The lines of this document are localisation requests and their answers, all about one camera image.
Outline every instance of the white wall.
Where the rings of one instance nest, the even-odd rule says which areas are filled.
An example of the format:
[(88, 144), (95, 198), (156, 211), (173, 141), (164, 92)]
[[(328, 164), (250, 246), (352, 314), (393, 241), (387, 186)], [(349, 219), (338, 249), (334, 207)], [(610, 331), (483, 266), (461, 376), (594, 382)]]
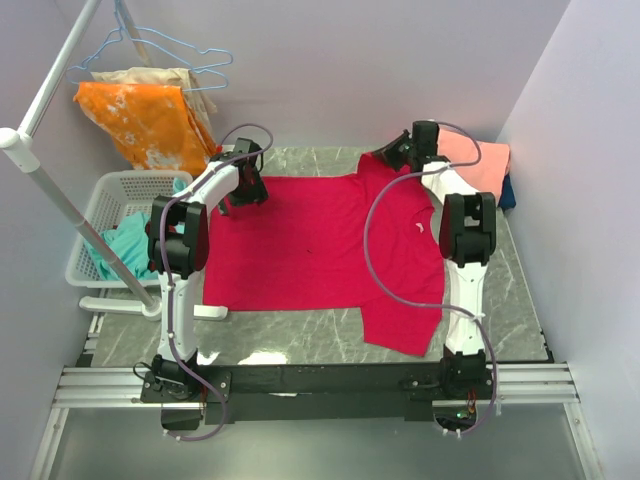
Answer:
[[(67, 34), (43, 0), (4, 2), (0, 15), (0, 127), (17, 127)], [(34, 150), (82, 209), (93, 184), (123, 164), (61, 85)], [(29, 473), (60, 371), (82, 350), (89, 317), (64, 268), (75, 238), (64, 218), (0, 153), (0, 478)]]
[[(70, 18), (80, 0), (58, 0)], [(230, 86), (211, 98), (219, 138), (239, 123), (279, 145), (375, 145), (416, 119), (494, 140), (568, 0), (130, 0), (134, 20), (231, 50)], [(105, 0), (85, 45), (113, 27)], [(136, 64), (114, 46), (96, 68)], [(162, 53), (155, 60), (166, 62)], [(211, 84), (202, 77), (202, 83)]]
[(638, 18), (636, 0), (573, 0), (500, 135), (538, 316), (608, 480), (640, 477)]

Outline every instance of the teal cloth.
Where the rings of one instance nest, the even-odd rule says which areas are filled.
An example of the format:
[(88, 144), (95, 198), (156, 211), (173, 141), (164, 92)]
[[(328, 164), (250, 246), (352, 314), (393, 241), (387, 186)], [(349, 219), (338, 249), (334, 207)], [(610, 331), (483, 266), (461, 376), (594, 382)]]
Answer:
[[(158, 272), (149, 270), (149, 255), (147, 253), (149, 237), (144, 230), (149, 218), (150, 216), (144, 212), (136, 212), (125, 217), (115, 230), (105, 230), (100, 234), (106, 244), (111, 247), (111, 250), (138, 280), (158, 278)], [(84, 244), (98, 270), (100, 278), (103, 280), (120, 280), (118, 274), (96, 249), (89, 245), (86, 240)]]
[(181, 178), (178, 178), (178, 177), (173, 179), (173, 193), (174, 194), (176, 194), (178, 192), (181, 192), (185, 188), (187, 188), (187, 182), (185, 182), (184, 180), (182, 180)]

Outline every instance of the blue hanger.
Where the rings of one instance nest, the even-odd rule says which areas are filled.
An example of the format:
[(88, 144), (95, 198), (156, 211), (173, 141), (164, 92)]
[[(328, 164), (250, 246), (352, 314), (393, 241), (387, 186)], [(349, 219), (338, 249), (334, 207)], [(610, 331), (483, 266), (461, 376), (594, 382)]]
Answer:
[[(228, 50), (222, 50), (222, 49), (219, 49), (219, 48), (208, 48), (206, 50), (200, 50), (194, 45), (191, 45), (189, 43), (186, 43), (186, 42), (183, 42), (181, 40), (178, 40), (177, 38), (170, 37), (169, 35), (166, 35), (166, 34), (160, 32), (158, 30), (155, 30), (153, 28), (138, 27), (137, 25), (134, 25), (134, 27), (138, 31), (154, 33), (154, 34), (159, 35), (160, 37), (165, 38), (167, 40), (170, 40), (170, 41), (172, 41), (174, 43), (177, 43), (179, 45), (191, 48), (192, 50), (194, 50), (199, 55), (206, 55), (206, 54), (211, 53), (211, 52), (218, 52), (218, 53), (225, 53), (225, 54), (227, 54), (229, 56), (229, 60), (227, 60), (225, 62), (212, 63), (210, 65), (203, 65), (203, 66), (200, 66), (200, 67), (193, 66), (191, 63), (187, 62), (183, 58), (180, 58), (179, 56), (175, 55), (174, 53), (171, 53), (167, 49), (161, 47), (160, 45), (157, 45), (156, 43), (154, 43), (154, 42), (152, 42), (150, 40), (145, 40), (145, 39), (142, 39), (142, 38), (133, 38), (129, 34), (129, 31), (123, 25), (123, 19), (120, 16), (120, 12), (125, 12), (125, 14), (126, 14), (126, 10), (124, 8), (122, 8), (122, 5), (120, 4), (120, 0), (114, 0), (114, 6), (115, 6), (115, 10), (113, 12), (113, 15), (116, 17), (116, 22), (118, 23), (118, 28), (114, 28), (113, 30), (111, 30), (107, 34), (107, 38), (105, 38), (104, 42), (102, 42), (102, 45), (100, 45), (100, 48), (98, 48), (98, 51), (96, 53), (94, 53), (93, 55), (90, 55), (87, 58), (85, 58), (82, 62), (80, 62), (79, 65), (74, 65), (74, 66), (69, 67), (67, 69), (67, 72), (66, 72), (67, 73), (67, 80), (69, 80), (69, 82), (71, 82), (71, 83), (73, 83), (75, 85), (78, 85), (78, 82), (76, 82), (74, 80), (71, 80), (69, 78), (68, 73), (71, 70), (88, 71), (91, 62), (93, 62), (93, 60), (99, 58), (100, 54), (102, 53), (102, 51), (107, 46), (109, 46), (109, 45), (111, 45), (113, 43), (121, 42), (122, 40), (124, 40), (124, 36), (126, 35), (126, 37), (129, 40), (131, 40), (134, 44), (140, 43), (140, 44), (145, 44), (145, 45), (151, 45), (152, 47), (155, 47), (158, 50), (166, 53), (170, 57), (174, 58), (175, 60), (177, 60), (180, 63), (182, 63), (183, 65), (185, 65), (193, 73), (196, 73), (196, 74), (213, 73), (214, 75), (218, 75), (218, 76), (222, 77), (222, 79), (224, 80), (224, 84), (223, 85), (216, 85), (216, 86), (213, 86), (213, 87), (190, 88), (190, 89), (184, 90), (185, 92), (195, 92), (195, 91), (200, 91), (200, 90), (213, 90), (213, 89), (217, 89), (217, 88), (225, 88), (227, 85), (229, 85), (229, 79), (227, 78), (227, 76), (224, 73), (221, 73), (221, 72), (219, 72), (217, 70), (214, 70), (214, 69), (216, 67), (221, 67), (221, 66), (224, 66), (224, 65), (231, 65), (233, 63), (233, 55), (231, 54), (231, 52), (229, 52)], [(131, 18), (127, 18), (127, 20), (133, 25), (133, 22), (131, 21)]]

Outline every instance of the clothes rack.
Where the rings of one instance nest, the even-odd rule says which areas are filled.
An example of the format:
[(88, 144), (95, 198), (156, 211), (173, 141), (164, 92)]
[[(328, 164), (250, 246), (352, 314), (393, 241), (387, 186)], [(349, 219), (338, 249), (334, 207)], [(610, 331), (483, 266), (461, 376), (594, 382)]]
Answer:
[[(84, 215), (53, 181), (31, 150), (33, 137), (51, 103), (51, 99), (60, 81), (65, 75), (71, 54), (87, 31), (100, 5), (100, 1), (101, 0), (86, 0), (53, 65), (31, 102), (22, 122), (20, 122), (18, 129), (0, 128), (0, 149), (5, 152), (23, 173), (27, 174), (34, 181), (40, 190), (49, 198), (51, 203), (65, 216), (78, 233), (102, 255), (120, 279), (139, 299), (139, 301), (131, 301), (84, 297), (80, 301), (80, 307), (92, 312), (141, 313), (149, 320), (155, 321), (160, 319), (162, 313), (160, 299), (151, 296), (145, 290), (138, 279), (104, 242)], [(116, 2), (116, 8), (121, 9), (123, 18), (131, 19), (124, 1)], [(140, 34), (133, 21), (125, 22), (125, 28), (132, 38), (139, 38)], [(144, 44), (136, 42), (135, 48), (143, 64), (150, 66), (149, 56), (145, 51)], [(200, 305), (195, 308), (195, 318), (218, 320), (226, 316), (226, 311), (227, 309), (224, 307), (204, 307)]]

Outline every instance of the orange tie-dye cloth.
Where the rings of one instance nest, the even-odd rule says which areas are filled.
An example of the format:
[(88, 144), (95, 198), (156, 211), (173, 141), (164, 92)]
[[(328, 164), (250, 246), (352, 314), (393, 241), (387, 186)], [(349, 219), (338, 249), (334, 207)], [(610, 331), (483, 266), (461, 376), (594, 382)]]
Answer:
[(216, 152), (180, 87), (82, 82), (73, 100), (135, 169), (197, 176)]

